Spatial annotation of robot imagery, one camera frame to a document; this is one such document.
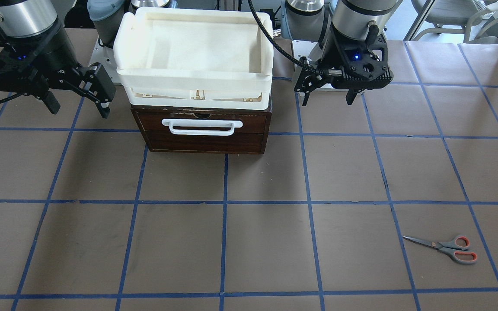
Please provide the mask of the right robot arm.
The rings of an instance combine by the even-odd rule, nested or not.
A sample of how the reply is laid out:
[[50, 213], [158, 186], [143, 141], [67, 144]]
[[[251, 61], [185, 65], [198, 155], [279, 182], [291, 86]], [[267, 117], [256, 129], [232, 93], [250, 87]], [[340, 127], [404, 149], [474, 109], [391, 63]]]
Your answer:
[[115, 85], [100, 63], [84, 67], [49, 0], [0, 0], [0, 91], [33, 96], [52, 114], [61, 105], [52, 90], [70, 90], [109, 116]]

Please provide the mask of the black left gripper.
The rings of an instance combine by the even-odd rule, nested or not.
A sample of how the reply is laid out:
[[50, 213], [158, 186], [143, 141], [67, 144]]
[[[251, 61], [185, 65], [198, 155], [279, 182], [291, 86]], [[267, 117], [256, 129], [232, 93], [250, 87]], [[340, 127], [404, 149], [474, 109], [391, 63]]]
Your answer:
[[[310, 93], [326, 83], [334, 85], [339, 79], [339, 75], [330, 71], [340, 71], [340, 53], [337, 42], [337, 31], [328, 30], [325, 37], [318, 41], [317, 48], [320, 47], [322, 55], [317, 60], [316, 67], [310, 64], [306, 57], [297, 59], [296, 71], [294, 72], [294, 90], [302, 94], [302, 106], [306, 107], [310, 98]], [[352, 105], [358, 95], [357, 90], [348, 90], [346, 95], [347, 105]]]

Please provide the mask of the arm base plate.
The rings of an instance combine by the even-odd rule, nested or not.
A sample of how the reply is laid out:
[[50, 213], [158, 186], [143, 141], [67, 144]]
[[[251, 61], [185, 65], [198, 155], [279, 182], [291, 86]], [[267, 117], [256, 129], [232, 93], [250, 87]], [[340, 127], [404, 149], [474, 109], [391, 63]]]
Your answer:
[[122, 85], [117, 73], [117, 63], [114, 57], [113, 49], [104, 46], [100, 37], [97, 38], [94, 45], [89, 63], [100, 63], [112, 79], [112, 82], [117, 86]]
[[[306, 57], [311, 65], [316, 67], [317, 60], [322, 55], [322, 50], [318, 47], [318, 43], [314, 41], [301, 41], [295, 40], [292, 41], [292, 51], [293, 57], [296, 59], [300, 59], [301, 57]], [[320, 87], [320, 89], [316, 89], [316, 91], [340, 91], [340, 92], [348, 92], [348, 89], [335, 89], [330, 83], [326, 83], [324, 86]]]

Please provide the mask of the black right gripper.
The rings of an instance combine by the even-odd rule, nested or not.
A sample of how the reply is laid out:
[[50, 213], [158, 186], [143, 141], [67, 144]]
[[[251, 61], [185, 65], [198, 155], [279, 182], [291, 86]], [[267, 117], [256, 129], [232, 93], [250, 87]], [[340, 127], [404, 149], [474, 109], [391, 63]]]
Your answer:
[[[85, 67], [79, 63], [59, 20], [55, 20], [43, 34], [47, 35], [48, 42], [37, 57], [37, 68], [48, 79], [49, 87], [70, 90], [93, 101], [101, 117], [107, 119], [109, 103], [116, 95], [116, 87], [104, 66], [95, 62]], [[57, 114], [61, 108], [51, 91], [45, 93], [43, 103], [52, 114]]]

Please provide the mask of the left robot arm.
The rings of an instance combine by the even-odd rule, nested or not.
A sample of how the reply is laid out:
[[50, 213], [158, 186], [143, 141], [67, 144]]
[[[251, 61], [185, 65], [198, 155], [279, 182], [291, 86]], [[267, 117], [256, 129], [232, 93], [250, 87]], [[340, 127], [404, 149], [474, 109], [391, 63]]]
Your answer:
[[285, 0], [281, 35], [316, 45], [299, 61], [294, 90], [304, 95], [326, 84], [347, 90], [351, 105], [365, 90], [381, 89], [393, 80], [384, 27], [395, 12], [396, 0]]

